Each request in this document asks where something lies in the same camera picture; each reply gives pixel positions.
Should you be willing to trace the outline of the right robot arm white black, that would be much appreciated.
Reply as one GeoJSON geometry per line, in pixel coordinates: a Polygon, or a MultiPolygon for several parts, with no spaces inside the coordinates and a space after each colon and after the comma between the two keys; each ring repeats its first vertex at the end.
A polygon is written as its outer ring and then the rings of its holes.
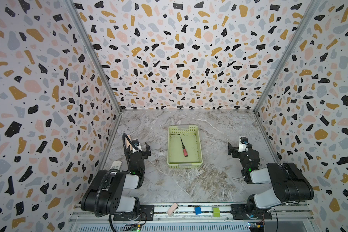
{"type": "Polygon", "coordinates": [[[260,168],[260,154],[252,148],[246,137],[240,137],[239,145],[227,144],[228,155],[238,158],[242,166],[241,174],[247,184],[268,184],[272,187],[262,193],[248,197],[243,209],[251,219],[270,218],[268,212],[285,203],[298,204],[314,198],[314,189],[294,163],[268,163],[260,168]]]}

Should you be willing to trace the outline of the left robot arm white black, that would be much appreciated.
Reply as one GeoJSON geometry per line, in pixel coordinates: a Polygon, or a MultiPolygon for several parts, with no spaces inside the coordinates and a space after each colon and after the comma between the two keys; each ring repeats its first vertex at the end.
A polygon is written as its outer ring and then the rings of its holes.
{"type": "Polygon", "coordinates": [[[119,169],[100,170],[81,200],[81,209],[96,217],[116,215],[119,220],[137,220],[141,217],[140,201],[137,197],[123,195],[124,189],[139,189],[145,178],[145,159],[151,156],[150,146],[146,150],[124,149],[128,157],[128,171],[119,169]]]}

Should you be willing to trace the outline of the red handled screwdriver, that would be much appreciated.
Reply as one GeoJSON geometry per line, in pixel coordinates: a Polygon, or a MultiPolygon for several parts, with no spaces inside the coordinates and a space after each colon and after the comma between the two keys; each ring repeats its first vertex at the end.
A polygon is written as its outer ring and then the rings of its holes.
{"type": "Polygon", "coordinates": [[[187,150],[186,150],[186,148],[184,146],[182,138],[180,138],[180,140],[181,140],[181,144],[182,144],[183,154],[184,154],[185,157],[188,157],[188,153],[187,153],[187,150]]]}

